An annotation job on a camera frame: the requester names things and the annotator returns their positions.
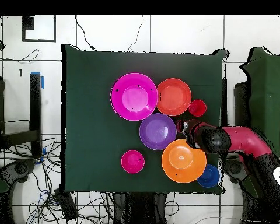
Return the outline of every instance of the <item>table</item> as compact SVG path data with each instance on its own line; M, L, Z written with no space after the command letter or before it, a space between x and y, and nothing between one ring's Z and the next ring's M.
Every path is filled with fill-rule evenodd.
M162 169L162 151L148 149L139 138L141 121L123 120L113 111L110 89L119 77L131 72L147 75L156 85L179 78L189 85L192 100L202 99L208 107L199 119L219 125L225 50L217 50L215 55L86 52L71 45L62 45L61 50L62 89L66 87L62 95L65 169L61 175L65 190L222 193L220 186L206 189L197 181L179 184L169 179ZM185 112L173 120L190 118ZM145 167L138 174L126 173L120 164L121 156L130 149L145 158ZM207 162L217 166L218 156L207 155Z

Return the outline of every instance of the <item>green panel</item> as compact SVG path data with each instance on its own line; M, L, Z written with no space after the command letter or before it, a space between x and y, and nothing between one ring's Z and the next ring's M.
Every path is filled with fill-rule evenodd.
M279 157L280 56L269 55L257 47L253 50L250 62L243 68L251 79L251 126L267 137L272 151Z
M201 120L219 125L225 50L216 55L191 55L85 52L65 47L67 191L222 193L219 186L205 189L196 181L171 181L162 169L162 151L150 150L141 142L141 122L123 120L113 111L110 89L119 77L131 72L147 75L156 85L179 78L190 86L193 99L206 102L208 109ZM184 113L180 118L189 120L191 116ZM120 164L123 153L130 149L145 158L138 174L126 173ZM217 155L207 159L218 165Z

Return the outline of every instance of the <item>red cup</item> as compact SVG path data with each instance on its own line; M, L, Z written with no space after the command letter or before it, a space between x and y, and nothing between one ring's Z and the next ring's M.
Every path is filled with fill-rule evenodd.
M193 100L188 108L195 117L201 117L207 111L207 105L202 100Z

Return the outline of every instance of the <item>black cable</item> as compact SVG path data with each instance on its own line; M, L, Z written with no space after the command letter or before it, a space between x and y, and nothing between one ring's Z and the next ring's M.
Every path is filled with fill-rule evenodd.
M37 54L34 58L32 58L31 60L28 60L28 61L25 61L25 62L21 62L22 60L25 60L25 58L29 57L31 54L33 54L35 51L37 51ZM16 62L19 62L21 64L28 64L29 62L32 62L33 60L36 59L36 57L39 55L39 52L40 50L39 49L35 49L34 51L32 51L28 56L22 58L22 59L19 59L19 60L16 60L16 59L12 59L12 58L0 58L1 60L3 61L16 61Z
M142 15L142 24L139 26L138 33L137 33L137 37L136 37L136 41L135 41L133 44L131 44L131 45L129 46L128 51L131 50L132 52L134 52L134 51L131 49L131 47L132 47L134 44L137 43L137 41L138 41L138 35L139 35L139 32L140 32L140 28L141 28L141 26L142 26L143 24L144 24L144 17L143 17L143 15Z
M4 123L14 123L14 122L24 122L24 121L27 121L30 123L29 120L13 120L13 121L5 121Z
M97 51L92 45L89 44L89 42L87 41L86 39L86 34L85 34L85 31L83 29L83 27L78 23L78 20L77 20L77 16L75 15L75 19L76 19L76 24L81 28L81 30L83 31L83 34L84 34L84 40L87 42L87 44L91 47L91 49L93 51Z

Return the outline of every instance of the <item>blue tape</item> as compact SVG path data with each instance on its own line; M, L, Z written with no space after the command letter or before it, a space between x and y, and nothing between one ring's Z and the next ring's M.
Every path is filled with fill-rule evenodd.
M44 161L44 158L41 157L40 160L41 160L41 162L43 162L43 161ZM36 165L39 165L39 164L40 164L40 162L37 162L37 163L36 163Z
M44 89L44 76L40 77L41 87Z

